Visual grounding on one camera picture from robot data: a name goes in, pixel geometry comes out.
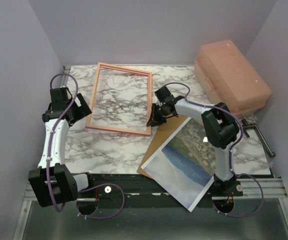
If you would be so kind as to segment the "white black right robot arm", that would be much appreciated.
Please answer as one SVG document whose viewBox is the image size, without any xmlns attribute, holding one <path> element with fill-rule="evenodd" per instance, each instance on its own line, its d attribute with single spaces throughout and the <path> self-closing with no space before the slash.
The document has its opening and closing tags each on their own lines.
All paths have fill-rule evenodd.
<svg viewBox="0 0 288 240">
<path fill-rule="evenodd" d="M 238 119 L 223 102 L 207 105 L 189 101 L 183 96 L 170 96 L 160 104 L 152 104 L 146 126 L 160 126 L 166 123 L 168 118 L 178 115 L 202 121 L 208 142 L 215 149 L 216 171 L 213 191 L 225 196 L 236 182 L 232 166 L 232 148 L 238 142 L 237 135 L 243 129 L 239 126 Z"/>
</svg>

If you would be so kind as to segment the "landscape photo print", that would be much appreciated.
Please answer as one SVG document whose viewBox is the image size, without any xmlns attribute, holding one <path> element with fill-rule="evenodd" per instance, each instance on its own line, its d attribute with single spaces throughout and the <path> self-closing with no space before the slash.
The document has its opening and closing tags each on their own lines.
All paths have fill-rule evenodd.
<svg viewBox="0 0 288 240">
<path fill-rule="evenodd" d="M 141 169 L 191 212 L 214 182 L 215 151 L 204 127 L 187 118 Z"/>
</svg>

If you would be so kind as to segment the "brown cardboard backing board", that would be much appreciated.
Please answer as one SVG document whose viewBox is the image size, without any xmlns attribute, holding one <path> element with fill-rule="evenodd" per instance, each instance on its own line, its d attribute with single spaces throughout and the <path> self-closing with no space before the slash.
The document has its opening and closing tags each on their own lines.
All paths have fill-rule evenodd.
<svg viewBox="0 0 288 240">
<path fill-rule="evenodd" d="M 146 177 L 150 176 L 141 168 L 141 166 L 151 157 L 151 155 L 171 136 L 171 134 L 187 119 L 186 116 L 178 116 L 167 119 L 165 124 L 158 126 L 148 149 L 146 150 L 143 160 L 141 161 L 137 173 Z"/>
</svg>

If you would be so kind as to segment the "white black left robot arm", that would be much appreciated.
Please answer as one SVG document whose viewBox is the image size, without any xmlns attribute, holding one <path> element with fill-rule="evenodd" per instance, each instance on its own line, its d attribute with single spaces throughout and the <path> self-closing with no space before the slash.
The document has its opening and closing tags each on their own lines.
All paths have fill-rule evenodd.
<svg viewBox="0 0 288 240">
<path fill-rule="evenodd" d="M 69 128 L 91 114 L 81 93 L 73 100 L 67 87 L 50 90 L 51 103 L 42 115 L 45 126 L 45 142 L 37 169 L 28 175 L 29 183 L 41 207 L 53 205 L 48 183 L 57 204 L 74 201 L 78 193 L 88 198 L 94 194 L 95 186 L 89 174 L 72 174 L 65 165 L 65 145 Z"/>
</svg>

